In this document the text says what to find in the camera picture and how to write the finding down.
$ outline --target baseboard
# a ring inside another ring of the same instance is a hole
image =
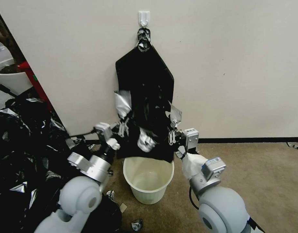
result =
[[[253,142],[298,142],[298,137],[287,138],[199,138],[198,143],[253,143]],[[99,145],[99,140],[86,140],[89,145]]]

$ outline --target cable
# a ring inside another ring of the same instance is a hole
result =
[[[190,187],[190,188],[189,188],[189,199],[190,199],[190,202],[191,202],[191,204],[192,204],[196,209],[199,209],[199,208],[196,206],[196,204],[193,202],[193,200],[192,200],[192,197],[191,197],[191,190],[192,190],[192,188]]]
[[[84,134],[77,134],[77,135],[72,135],[72,136],[69,136],[69,137],[79,137],[79,136],[85,136],[85,135],[89,135],[89,134],[92,134],[94,133],[94,131],[91,131],[91,132],[87,132],[87,133],[84,133]]]

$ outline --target white bucket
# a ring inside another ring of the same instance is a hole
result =
[[[174,162],[130,157],[124,160],[123,174],[135,198],[150,205],[162,199],[174,175]]]

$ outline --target red object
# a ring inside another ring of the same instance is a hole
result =
[[[31,84],[36,89],[38,95],[40,96],[40,99],[44,100],[46,102],[47,109],[49,111],[53,110],[53,106],[49,100],[49,98],[46,96],[43,88],[41,87],[39,81],[37,80],[36,76],[34,75],[32,69],[30,68],[30,65],[28,62],[23,62],[17,66],[21,71],[25,72],[28,76]]]

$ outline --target white adhesive hook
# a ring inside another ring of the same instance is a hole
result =
[[[150,11],[139,11],[138,12],[138,22],[140,26],[146,27],[150,20]]]

